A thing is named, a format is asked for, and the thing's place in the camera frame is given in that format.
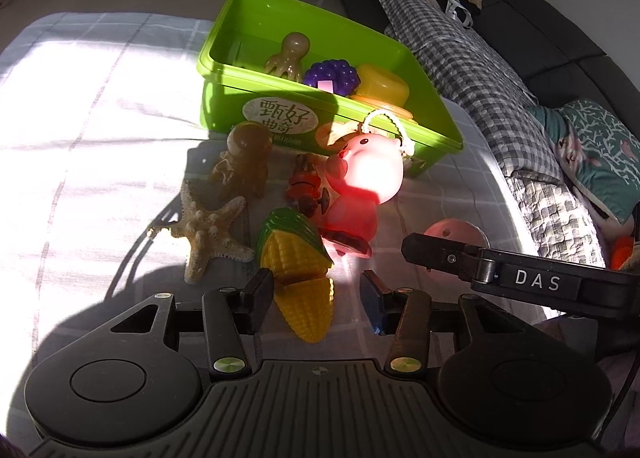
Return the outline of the yellow corn toy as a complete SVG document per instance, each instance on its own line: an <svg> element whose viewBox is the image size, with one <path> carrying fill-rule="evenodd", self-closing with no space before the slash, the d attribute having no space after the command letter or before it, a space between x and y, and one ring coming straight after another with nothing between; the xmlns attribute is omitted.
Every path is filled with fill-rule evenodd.
<svg viewBox="0 0 640 458"><path fill-rule="evenodd" d="M334 285L329 269L302 269L301 263L277 273L268 269L274 278L273 299L296 337L309 344L322 341L334 315Z"/></svg>

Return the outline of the green corn husk toy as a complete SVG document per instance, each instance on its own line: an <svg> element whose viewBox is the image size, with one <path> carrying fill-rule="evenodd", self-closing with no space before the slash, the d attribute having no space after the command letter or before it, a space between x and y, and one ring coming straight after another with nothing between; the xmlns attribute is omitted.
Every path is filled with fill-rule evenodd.
<svg viewBox="0 0 640 458"><path fill-rule="evenodd" d="M292 269L294 263L313 270L333 266L318 228L289 207L270 212L258 236L256 255L260 266L271 268L273 273Z"/></svg>

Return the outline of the grey checkered tablecloth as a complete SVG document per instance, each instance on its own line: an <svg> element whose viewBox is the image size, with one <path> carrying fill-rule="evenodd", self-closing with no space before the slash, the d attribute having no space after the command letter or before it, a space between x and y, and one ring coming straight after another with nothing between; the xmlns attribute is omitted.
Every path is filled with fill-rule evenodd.
<svg viewBox="0 0 640 458"><path fill-rule="evenodd" d="M154 293L196 301L254 274L217 259L188 285L188 243L148 236L179 210L183 178L205 177L226 144L200 124L196 60L209 30L161 14L50 14L2 51L1 431L21 448L39 441L23 389L41 360ZM465 285L445 285L400 253L408 233L441 219L480 227L496 249L536 253L483 135L460 106L450 113L462 152L407 179L380 208L370 259L335 259L328 335L298 340L271 308L245 340L252 360L382 357L388 340L363 313L359 274L454 300Z"/></svg>

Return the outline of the pink clear capsule ball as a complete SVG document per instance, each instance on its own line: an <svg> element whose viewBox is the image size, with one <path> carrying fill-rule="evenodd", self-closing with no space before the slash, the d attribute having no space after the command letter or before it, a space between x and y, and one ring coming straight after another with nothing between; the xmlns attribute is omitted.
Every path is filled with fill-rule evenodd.
<svg viewBox="0 0 640 458"><path fill-rule="evenodd" d="M432 224L424 231L425 236L446 239L450 241L462 242L476 245L477 247L488 249L489 240L484 231L477 225L457 218L445 218ZM428 278L439 285L452 285L453 283L463 283L459 276L447 274L440 270L427 270Z"/></svg>

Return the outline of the dark grey sofa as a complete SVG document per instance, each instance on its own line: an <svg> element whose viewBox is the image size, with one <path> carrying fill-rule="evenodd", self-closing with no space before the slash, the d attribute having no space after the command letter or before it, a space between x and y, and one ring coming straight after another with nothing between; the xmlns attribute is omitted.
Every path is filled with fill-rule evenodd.
<svg viewBox="0 0 640 458"><path fill-rule="evenodd" d="M589 98L639 130L639 91L610 56L545 0L483 0L473 27L416 0L341 0L346 14L380 32L390 31L417 50L428 42L488 46L509 63L544 106Z"/></svg>

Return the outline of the yellow toy pot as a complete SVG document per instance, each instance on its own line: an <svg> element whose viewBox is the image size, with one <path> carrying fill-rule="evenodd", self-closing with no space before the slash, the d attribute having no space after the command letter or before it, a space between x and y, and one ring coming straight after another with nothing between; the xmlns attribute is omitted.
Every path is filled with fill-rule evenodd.
<svg viewBox="0 0 640 458"><path fill-rule="evenodd" d="M361 63L357 66L360 84L354 95L381 100L394 106L405 106L409 96L409 85L398 75L382 66Z"/></svg>

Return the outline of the orange toy pot lid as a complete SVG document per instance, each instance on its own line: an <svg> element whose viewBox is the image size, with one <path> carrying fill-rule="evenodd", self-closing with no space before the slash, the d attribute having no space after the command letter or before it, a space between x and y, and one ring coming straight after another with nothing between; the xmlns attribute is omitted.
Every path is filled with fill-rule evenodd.
<svg viewBox="0 0 640 458"><path fill-rule="evenodd" d="M401 108L401 106L396 106L396 104L389 103L389 102L375 99L375 98L366 97L363 95L352 95L350 96L350 99L356 100L360 103L364 103L367 106L372 106L372 108L374 109L384 109L384 110L390 111L397 118L408 120L408 121L413 120L413 114L410 111L404 108Z"/></svg>

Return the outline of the pink card pack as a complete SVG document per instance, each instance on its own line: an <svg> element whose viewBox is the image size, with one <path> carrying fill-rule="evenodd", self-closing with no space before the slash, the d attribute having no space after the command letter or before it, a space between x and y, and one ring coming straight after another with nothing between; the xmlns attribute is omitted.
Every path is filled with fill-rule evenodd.
<svg viewBox="0 0 640 458"><path fill-rule="evenodd" d="M334 93L334 85L332 80L319 80L317 83L317 88L322 90L322 92L328 92L329 94Z"/></svg>

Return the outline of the pink pig toy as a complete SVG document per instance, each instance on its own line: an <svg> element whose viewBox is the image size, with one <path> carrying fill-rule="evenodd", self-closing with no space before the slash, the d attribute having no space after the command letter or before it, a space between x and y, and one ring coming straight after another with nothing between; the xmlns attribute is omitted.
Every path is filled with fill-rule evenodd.
<svg viewBox="0 0 640 458"><path fill-rule="evenodd" d="M399 135L386 137L370 131L374 118L384 115ZM404 158L414 153L414 142L392 111L378 108L360 124L359 133L326 160L326 181L337 193L319 226L322 238L336 253L369 259L370 242L378 231L376 208L392 199L404 178Z"/></svg>

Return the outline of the teal patterned pillow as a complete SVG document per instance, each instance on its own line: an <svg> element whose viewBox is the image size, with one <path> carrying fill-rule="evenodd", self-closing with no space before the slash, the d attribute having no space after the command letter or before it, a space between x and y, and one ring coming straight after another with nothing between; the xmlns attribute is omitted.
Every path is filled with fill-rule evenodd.
<svg viewBox="0 0 640 458"><path fill-rule="evenodd" d="M634 230L639 204L639 140L590 99L528 112L547 134L555 158L608 242Z"/></svg>

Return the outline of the beige starfish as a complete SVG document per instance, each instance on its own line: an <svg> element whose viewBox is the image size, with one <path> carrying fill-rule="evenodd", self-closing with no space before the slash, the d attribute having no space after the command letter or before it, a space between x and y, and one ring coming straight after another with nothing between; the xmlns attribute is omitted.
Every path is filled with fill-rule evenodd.
<svg viewBox="0 0 640 458"><path fill-rule="evenodd" d="M194 181L185 179L180 188L180 201L178 221L153 224L148 229L148 236L168 229L174 238L189 241L190 253L184 269L186 283L198 283L212 259L232 259L240 263L253 261L254 250L235 240L230 233L232 223L247 205L244 197L234 197L219 209L209 210L202 202Z"/></svg>

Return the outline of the tan octopus toy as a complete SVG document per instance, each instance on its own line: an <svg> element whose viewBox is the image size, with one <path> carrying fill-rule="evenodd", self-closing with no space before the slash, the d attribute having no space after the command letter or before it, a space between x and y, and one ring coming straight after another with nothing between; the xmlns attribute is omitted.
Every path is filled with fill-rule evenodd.
<svg viewBox="0 0 640 458"><path fill-rule="evenodd" d="M304 75L302 60L309 49L310 40L306 35L299 32L288 33L282 40L280 51L266 61L264 70L267 74L300 83Z"/></svg>

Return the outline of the checkered sofa blanket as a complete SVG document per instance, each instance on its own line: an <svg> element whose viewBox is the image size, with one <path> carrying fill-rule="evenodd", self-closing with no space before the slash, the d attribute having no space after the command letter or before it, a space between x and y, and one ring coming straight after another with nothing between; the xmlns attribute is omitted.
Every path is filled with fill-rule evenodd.
<svg viewBox="0 0 640 458"><path fill-rule="evenodd" d="M537 99L473 30L426 0L378 0L386 34L416 57L437 92L484 135L538 255L605 264L597 228L570 192L546 132L530 113Z"/></svg>

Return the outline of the brown octopus toy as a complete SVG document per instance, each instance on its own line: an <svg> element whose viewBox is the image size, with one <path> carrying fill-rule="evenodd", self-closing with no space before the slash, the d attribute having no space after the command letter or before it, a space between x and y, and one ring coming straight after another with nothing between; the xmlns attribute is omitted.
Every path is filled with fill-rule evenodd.
<svg viewBox="0 0 640 458"><path fill-rule="evenodd" d="M235 125L227 137L227 149L221 152L209 180L220 181L220 197L261 198L268 178L268 158L272 149L269 129L245 121Z"/></svg>

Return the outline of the purple grape toy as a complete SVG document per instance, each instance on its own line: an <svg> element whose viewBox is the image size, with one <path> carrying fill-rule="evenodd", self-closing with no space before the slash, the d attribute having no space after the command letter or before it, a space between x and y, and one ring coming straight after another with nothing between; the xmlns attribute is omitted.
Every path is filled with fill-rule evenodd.
<svg viewBox="0 0 640 458"><path fill-rule="evenodd" d="M334 93L352 95L360 85L357 70L344 59L330 59L314 63L304 74L303 83L317 88L319 80L332 80Z"/></svg>

